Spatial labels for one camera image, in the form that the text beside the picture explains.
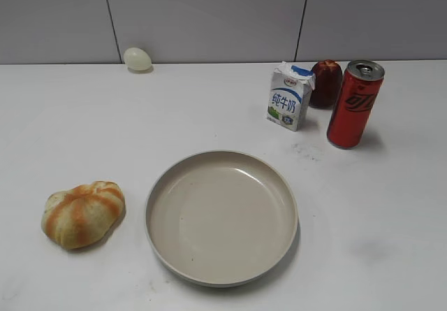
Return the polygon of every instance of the milk carton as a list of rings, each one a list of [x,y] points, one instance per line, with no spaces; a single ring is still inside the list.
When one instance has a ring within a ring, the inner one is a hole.
[[[274,71],[270,87],[267,118],[291,131],[297,131],[306,118],[315,75],[282,62]]]

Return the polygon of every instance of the tiled wall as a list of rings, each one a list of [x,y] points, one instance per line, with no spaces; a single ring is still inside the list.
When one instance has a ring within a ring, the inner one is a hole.
[[[0,64],[119,63],[131,46],[158,63],[447,58],[445,6],[447,0],[0,0]]]

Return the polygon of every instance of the red apple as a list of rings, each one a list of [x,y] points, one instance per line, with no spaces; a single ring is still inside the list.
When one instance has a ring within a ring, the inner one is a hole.
[[[310,106],[330,108],[334,105],[342,86],[343,73],[340,65],[327,59],[314,65],[315,90],[310,96]]]

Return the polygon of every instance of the white table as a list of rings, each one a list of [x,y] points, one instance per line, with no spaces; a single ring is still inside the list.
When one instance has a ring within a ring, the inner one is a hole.
[[[326,140],[330,111],[297,133],[265,119],[275,64],[0,66],[0,310],[445,310],[447,62],[382,64],[347,151]],[[235,289],[183,282],[145,234],[154,181],[205,150],[265,160],[300,213],[298,249]],[[45,201],[94,180],[119,184],[127,214],[66,252],[41,231]]]

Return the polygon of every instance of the soda can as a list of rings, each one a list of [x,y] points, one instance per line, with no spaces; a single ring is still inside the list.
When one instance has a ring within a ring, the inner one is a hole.
[[[360,142],[384,75],[377,63],[349,62],[327,132],[335,147],[348,149]]]

